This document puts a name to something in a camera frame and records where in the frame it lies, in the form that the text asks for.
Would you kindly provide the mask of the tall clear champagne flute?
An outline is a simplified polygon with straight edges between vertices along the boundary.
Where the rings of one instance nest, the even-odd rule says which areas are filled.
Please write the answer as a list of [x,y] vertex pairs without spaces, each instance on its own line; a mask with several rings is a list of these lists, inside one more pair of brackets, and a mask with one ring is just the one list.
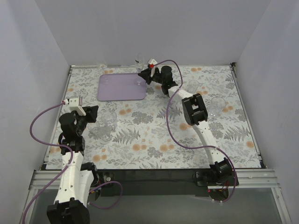
[[[137,70],[137,73],[140,73],[144,68],[144,58],[141,53],[138,53],[135,57],[135,68]],[[139,76],[135,80],[136,85],[142,85],[143,79]]]

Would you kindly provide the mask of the clear stemmed wine glass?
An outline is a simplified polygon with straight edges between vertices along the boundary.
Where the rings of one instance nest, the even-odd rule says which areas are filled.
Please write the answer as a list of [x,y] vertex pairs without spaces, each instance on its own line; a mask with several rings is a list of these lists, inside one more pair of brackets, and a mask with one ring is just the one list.
[[105,73],[107,69],[107,63],[104,58],[95,59],[97,65],[97,72],[100,76],[100,84],[109,85],[111,84],[111,78]]

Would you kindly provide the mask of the clear ribbed tumbler glass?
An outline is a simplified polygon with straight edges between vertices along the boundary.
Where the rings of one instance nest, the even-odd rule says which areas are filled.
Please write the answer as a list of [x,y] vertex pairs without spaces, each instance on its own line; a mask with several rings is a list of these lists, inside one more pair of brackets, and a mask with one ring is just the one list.
[[102,114],[101,120],[104,125],[109,127],[112,132],[115,131],[117,127],[117,114],[114,111],[106,111]]

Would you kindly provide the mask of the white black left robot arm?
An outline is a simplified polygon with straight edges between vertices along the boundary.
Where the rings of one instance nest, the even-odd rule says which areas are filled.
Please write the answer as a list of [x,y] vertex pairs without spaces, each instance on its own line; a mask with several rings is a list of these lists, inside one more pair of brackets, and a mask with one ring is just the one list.
[[72,111],[60,116],[63,170],[57,196],[47,207],[52,224],[88,224],[87,199],[90,187],[99,182],[96,165],[84,163],[85,139],[82,136],[89,123],[95,123],[98,106],[83,107],[84,114]]

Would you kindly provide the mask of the clear tumbler glass near arm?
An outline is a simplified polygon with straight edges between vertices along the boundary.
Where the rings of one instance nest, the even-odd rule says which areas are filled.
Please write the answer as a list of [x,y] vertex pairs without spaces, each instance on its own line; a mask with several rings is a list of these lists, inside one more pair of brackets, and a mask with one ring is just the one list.
[[211,99],[208,112],[211,116],[217,116],[226,107],[225,99],[221,97],[213,97]]

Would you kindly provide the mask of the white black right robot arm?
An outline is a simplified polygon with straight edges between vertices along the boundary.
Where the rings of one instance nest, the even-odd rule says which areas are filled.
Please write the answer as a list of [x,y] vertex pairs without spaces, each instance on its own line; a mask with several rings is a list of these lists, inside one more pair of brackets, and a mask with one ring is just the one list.
[[237,176],[231,159],[223,150],[216,146],[216,141],[208,124],[208,113],[200,94],[190,94],[181,89],[172,77],[172,68],[163,66],[161,69],[149,65],[149,67],[138,76],[145,80],[146,84],[152,82],[161,84],[162,92],[170,98],[166,108],[166,125],[173,141],[180,147],[191,149],[179,143],[173,137],[169,126],[169,108],[172,100],[181,101],[185,121],[190,125],[198,135],[202,146],[193,147],[193,149],[204,149],[210,166],[207,177],[203,179],[207,182],[225,183],[226,186],[237,185]]

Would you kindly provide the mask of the lilac plastic tray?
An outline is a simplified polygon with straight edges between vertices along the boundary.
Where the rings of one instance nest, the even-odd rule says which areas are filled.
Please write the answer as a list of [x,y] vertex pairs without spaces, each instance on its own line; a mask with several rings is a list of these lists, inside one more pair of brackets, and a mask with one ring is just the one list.
[[145,97],[145,80],[136,73],[104,74],[99,78],[99,101],[142,100]]

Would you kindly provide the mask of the clear tumbler glass front left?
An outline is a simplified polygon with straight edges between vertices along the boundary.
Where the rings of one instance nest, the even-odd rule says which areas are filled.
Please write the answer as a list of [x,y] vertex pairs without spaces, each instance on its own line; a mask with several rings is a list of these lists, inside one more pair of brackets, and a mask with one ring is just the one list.
[[87,125],[89,132],[103,142],[111,140],[111,128],[102,122],[96,121]]

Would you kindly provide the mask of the clear tumbler glass far right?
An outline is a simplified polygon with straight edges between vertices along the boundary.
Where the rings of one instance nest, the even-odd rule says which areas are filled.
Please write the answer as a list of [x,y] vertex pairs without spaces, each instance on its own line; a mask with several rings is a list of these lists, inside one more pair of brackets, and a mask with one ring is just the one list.
[[197,80],[191,80],[188,83],[187,91],[191,94],[194,94],[197,91],[198,87],[199,87],[199,82]]

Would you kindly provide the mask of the floral patterned table mat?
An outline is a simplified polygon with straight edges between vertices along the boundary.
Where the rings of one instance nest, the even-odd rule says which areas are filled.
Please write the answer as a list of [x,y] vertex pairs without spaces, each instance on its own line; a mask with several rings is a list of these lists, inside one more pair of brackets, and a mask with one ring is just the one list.
[[[215,117],[208,118],[217,145],[232,160],[236,168],[259,168],[260,160],[245,112],[239,98],[233,75],[228,66],[173,66],[175,82],[187,90],[191,80],[197,80],[197,93],[209,105],[213,97],[221,97],[226,107]],[[137,101],[100,102],[97,100],[99,74],[96,68],[78,68],[71,73],[66,91],[68,98],[81,96],[85,106],[98,105],[98,114],[114,111],[117,127],[111,140],[103,142],[88,129],[85,139],[84,160],[93,162],[98,169],[138,168],[207,168],[206,152],[199,147],[201,141],[183,115],[180,101],[172,100],[169,108],[169,126],[166,125],[166,108],[169,98],[161,86],[147,86],[146,97]]]

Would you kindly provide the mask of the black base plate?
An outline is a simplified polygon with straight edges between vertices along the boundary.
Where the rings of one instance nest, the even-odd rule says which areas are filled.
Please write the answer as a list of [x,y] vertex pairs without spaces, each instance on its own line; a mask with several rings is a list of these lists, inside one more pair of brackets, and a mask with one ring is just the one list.
[[192,181],[181,180],[179,182],[171,181],[115,181],[105,175],[99,176],[99,183],[107,185],[101,188],[101,196],[174,196],[174,195],[191,195],[198,197],[208,197],[220,191],[221,195],[217,200],[228,198],[228,189],[234,187],[231,184],[226,186],[225,183],[207,183],[203,178],[207,177],[208,172],[197,172]]

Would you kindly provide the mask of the aluminium frame rail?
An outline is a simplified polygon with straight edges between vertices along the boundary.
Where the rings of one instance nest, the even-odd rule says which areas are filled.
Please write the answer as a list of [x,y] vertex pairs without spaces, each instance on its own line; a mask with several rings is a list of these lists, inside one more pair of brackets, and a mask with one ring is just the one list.
[[[207,169],[103,169],[99,176],[109,176],[115,181],[192,181],[198,172]],[[29,184],[30,189],[42,189],[59,170],[35,171]],[[238,188],[279,188],[280,184],[273,169],[249,168],[237,169]]]

